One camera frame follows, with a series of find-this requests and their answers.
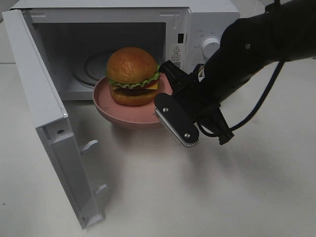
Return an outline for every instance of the white microwave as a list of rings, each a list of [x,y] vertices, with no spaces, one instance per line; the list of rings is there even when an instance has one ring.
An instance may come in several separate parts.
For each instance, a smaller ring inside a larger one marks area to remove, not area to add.
[[[91,100],[107,58],[140,47],[158,64],[171,60],[187,73],[215,52],[239,18],[229,0],[20,0],[3,13],[34,125],[82,226],[103,219],[64,100]]]

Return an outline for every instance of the table surface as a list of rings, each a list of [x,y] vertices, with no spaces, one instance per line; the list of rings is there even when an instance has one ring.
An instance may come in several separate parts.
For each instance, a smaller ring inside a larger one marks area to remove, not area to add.
[[[274,67],[224,101],[228,124],[249,113]],[[224,146],[201,135],[187,149],[164,128],[122,129],[91,102],[65,103],[78,143],[100,141],[99,159],[84,160],[89,177],[109,185],[106,220],[82,230],[34,130],[1,23],[0,237],[315,236],[315,77],[316,60],[287,63]]]

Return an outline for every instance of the cheese slice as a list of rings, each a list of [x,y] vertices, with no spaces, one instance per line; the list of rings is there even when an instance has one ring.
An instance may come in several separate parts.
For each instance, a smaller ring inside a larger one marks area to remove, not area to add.
[[[148,89],[148,90],[157,90],[158,89],[158,80],[155,84],[151,85],[150,87],[147,87],[145,89]]]
[[[119,86],[113,86],[113,90],[115,89],[122,89],[122,87],[119,87]],[[147,87],[147,88],[144,88],[144,89],[147,89],[147,90],[157,90],[158,89],[158,80],[155,84],[151,85],[150,87]]]

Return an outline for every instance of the top bun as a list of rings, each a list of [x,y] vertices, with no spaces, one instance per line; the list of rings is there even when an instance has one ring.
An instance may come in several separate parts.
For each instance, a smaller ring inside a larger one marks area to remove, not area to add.
[[[122,84],[140,83],[150,79],[157,71],[154,58],[136,47],[121,48],[107,62],[109,79]]]

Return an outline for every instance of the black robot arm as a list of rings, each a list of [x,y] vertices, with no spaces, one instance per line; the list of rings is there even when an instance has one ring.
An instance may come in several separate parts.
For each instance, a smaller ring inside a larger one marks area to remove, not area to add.
[[[280,62],[279,72],[286,61],[315,55],[316,0],[292,0],[283,5],[275,1],[264,14],[231,24],[223,33],[219,50],[189,75],[170,61],[162,64],[160,71],[166,74],[173,94],[156,96],[156,113],[187,147],[198,142],[195,122],[204,134],[202,126],[225,144],[234,135],[219,109],[220,102],[272,62]]]

